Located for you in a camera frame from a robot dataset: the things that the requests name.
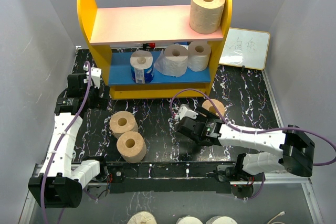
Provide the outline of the brown paper roll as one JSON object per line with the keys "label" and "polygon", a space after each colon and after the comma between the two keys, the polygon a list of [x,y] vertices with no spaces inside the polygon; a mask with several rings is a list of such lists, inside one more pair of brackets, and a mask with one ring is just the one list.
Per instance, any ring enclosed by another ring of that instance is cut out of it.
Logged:
{"label": "brown paper roll", "polygon": [[191,0],[190,27],[200,34],[218,30],[226,0]]}
{"label": "brown paper roll", "polygon": [[138,124],[135,117],[128,111],[119,111],[113,114],[109,125],[113,136],[117,139],[126,132],[138,132]]}
{"label": "brown paper roll", "polygon": [[146,155],[144,138],[138,132],[125,132],[117,140],[117,150],[128,163],[138,163]]}
{"label": "brown paper roll", "polygon": [[[220,101],[218,101],[216,99],[212,99],[212,102],[216,105],[216,107],[219,110],[220,114],[222,116],[224,116],[225,115],[225,107],[224,107],[224,105]],[[208,100],[206,100],[206,101],[203,102],[202,107],[204,109],[212,112],[212,113],[215,113],[217,116],[219,116],[219,114],[217,113],[215,107]]]}

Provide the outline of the small whiteboard with yellow frame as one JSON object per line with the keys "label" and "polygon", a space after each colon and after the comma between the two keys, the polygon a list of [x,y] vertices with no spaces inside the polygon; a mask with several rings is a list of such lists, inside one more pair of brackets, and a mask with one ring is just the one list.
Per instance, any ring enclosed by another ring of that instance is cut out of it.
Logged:
{"label": "small whiteboard with yellow frame", "polygon": [[240,28],[230,28],[220,65],[263,70],[266,65],[270,33]]}

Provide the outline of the red and black marker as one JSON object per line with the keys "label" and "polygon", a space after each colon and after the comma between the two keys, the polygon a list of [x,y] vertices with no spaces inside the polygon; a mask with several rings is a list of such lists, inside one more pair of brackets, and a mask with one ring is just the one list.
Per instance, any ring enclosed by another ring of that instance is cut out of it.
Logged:
{"label": "red and black marker", "polygon": [[146,50],[147,47],[149,47],[149,48],[155,48],[155,43],[146,43],[146,44],[142,44],[142,48],[143,48],[144,50]]}

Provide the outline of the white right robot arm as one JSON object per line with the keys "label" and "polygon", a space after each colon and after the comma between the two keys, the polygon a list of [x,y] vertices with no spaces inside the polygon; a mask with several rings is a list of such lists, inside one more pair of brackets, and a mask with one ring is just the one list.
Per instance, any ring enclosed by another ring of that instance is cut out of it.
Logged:
{"label": "white right robot arm", "polygon": [[258,150],[257,154],[240,154],[227,177],[247,180],[260,173],[287,171],[300,177],[312,176],[314,142],[296,127],[293,130],[263,132],[234,125],[228,126],[214,113],[183,104],[176,130],[200,146],[239,146]]}

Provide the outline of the yellow shelf with coloured boards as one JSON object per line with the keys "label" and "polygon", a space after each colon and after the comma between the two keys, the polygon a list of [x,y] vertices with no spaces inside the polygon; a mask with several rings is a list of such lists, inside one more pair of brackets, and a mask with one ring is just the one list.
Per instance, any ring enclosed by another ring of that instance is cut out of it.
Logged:
{"label": "yellow shelf with coloured boards", "polygon": [[[77,0],[77,16],[91,55],[115,100],[200,97],[210,94],[232,20],[233,0],[226,0],[220,28],[208,35],[189,26],[189,5],[98,8],[95,0]],[[187,73],[179,78],[155,77],[149,84],[136,84],[130,73],[116,66],[111,46],[156,46],[174,42],[208,41],[212,52],[206,77]]]}

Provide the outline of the blue whiteboard eraser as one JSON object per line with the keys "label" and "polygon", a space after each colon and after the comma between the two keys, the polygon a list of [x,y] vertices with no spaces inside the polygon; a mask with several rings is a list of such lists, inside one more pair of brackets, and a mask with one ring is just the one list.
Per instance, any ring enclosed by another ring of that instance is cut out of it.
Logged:
{"label": "blue whiteboard eraser", "polygon": [[188,42],[175,42],[176,45],[188,46]]}

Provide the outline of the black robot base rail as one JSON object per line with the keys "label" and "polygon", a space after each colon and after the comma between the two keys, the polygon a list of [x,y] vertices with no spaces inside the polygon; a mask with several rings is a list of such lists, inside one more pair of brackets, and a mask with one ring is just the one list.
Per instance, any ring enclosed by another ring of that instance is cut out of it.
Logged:
{"label": "black robot base rail", "polygon": [[232,188],[254,186],[262,176],[249,178],[246,175],[233,175],[234,162],[108,162],[107,178],[110,192],[132,193],[214,191],[230,194]]}

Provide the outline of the white paper roll sheet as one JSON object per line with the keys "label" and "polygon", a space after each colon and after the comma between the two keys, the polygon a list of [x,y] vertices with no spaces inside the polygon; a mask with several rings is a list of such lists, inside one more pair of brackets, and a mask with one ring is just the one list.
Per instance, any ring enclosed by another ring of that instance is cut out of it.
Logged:
{"label": "white paper roll sheet", "polygon": [[154,67],[165,76],[178,78],[186,73],[187,63],[188,50],[184,46],[173,44],[161,51]]}

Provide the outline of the white roll bottom right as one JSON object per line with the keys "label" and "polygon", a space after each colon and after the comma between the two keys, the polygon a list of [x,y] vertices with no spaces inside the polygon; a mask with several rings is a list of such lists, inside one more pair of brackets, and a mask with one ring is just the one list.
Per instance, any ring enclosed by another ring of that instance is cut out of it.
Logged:
{"label": "white roll bottom right", "polygon": [[237,224],[237,221],[229,216],[214,216],[207,220],[206,224]]}

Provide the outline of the blue paper roll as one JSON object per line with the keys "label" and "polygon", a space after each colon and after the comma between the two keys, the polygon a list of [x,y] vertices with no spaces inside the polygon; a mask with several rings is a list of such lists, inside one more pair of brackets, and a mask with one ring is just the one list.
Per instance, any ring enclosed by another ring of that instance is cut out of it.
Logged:
{"label": "blue paper roll", "polygon": [[154,79],[153,56],[149,51],[138,50],[130,57],[132,79],[137,84],[146,84]]}

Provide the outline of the white paper roll plain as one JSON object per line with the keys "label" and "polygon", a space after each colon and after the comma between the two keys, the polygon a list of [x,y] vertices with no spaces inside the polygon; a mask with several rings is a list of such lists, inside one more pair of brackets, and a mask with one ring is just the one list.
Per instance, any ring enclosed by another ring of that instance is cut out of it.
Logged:
{"label": "white paper roll plain", "polygon": [[200,72],[207,68],[211,47],[206,41],[193,41],[188,46],[187,67],[194,72]]}

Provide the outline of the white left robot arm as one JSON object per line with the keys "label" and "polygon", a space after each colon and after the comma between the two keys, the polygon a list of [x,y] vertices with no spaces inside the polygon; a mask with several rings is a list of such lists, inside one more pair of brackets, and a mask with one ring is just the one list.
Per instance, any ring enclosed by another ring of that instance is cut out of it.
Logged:
{"label": "white left robot arm", "polygon": [[71,168],[76,137],[88,109],[104,110],[108,99],[100,86],[101,69],[70,74],[68,86],[58,96],[55,125],[46,160],[36,177],[31,177],[28,189],[41,207],[76,208],[83,189],[95,179],[108,177],[106,160],[88,156],[75,169]]}

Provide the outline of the white roll bottom middle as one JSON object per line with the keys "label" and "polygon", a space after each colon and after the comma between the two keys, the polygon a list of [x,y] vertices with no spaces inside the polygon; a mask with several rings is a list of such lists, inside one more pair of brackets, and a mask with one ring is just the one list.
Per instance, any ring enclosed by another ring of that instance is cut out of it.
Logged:
{"label": "white roll bottom middle", "polygon": [[202,222],[196,217],[185,216],[185,217],[179,218],[176,224],[202,224]]}

